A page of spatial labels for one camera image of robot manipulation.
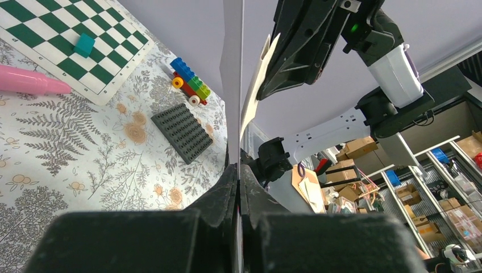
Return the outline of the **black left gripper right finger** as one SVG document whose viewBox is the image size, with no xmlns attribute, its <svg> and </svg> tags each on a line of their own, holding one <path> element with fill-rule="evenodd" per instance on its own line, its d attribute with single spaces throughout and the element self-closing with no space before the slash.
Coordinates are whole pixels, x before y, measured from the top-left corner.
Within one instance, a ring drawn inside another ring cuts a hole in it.
<svg viewBox="0 0 482 273">
<path fill-rule="evenodd" d="M 292 213 L 240 168 L 245 272 L 425 272 L 407 228 L 392 216 Z"/>
</svg>

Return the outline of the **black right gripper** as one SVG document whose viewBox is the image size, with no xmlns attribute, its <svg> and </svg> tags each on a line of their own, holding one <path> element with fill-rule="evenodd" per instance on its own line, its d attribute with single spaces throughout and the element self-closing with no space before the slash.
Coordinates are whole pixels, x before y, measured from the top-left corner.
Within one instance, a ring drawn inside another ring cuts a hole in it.
<svg viewBox="0 0 482 273">
<path fill-rule="evenodd" d="M 272 32 L 278 41 L 256 98 L 314 84 L 340 35 L 343 52 L 355 51 L 368 67 L 401 45 L 402 33 L 383 3 L 360 1 L 352 13 L 350 1 L 279 1 Z"/>
</svg>

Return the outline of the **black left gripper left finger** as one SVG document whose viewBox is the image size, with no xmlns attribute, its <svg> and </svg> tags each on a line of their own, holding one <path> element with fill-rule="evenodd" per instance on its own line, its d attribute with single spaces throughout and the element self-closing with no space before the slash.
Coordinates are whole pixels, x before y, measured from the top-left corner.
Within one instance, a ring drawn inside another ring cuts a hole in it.
<svg viewBox="0 0 482 273">
<path fill-rule="evenodd" d="M 238 167 L 183 210 L 73 212 L 50 225 L 26 272 L 237 272 Z"/>
</svg>

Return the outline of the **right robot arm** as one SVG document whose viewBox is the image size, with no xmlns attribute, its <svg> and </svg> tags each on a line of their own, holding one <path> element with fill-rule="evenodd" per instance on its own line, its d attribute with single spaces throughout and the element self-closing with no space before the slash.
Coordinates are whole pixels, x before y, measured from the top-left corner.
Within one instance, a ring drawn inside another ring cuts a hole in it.
<svg viewBox="0 0 482 273">
<path fill-rule="evenodd" d="M 434 105 L 406 52 L 398 25 L 382 1 L 279 1 L 272 36 L 261 56 L 255 102 L 315 83 L 339 38 L 355 51 L 378 83 L 353 108 L 309 130 L 263 143 L 249 166 L 263 183 L 275 181 L 317 151 L 348 140 L 399 133 Z"/>
</svg>

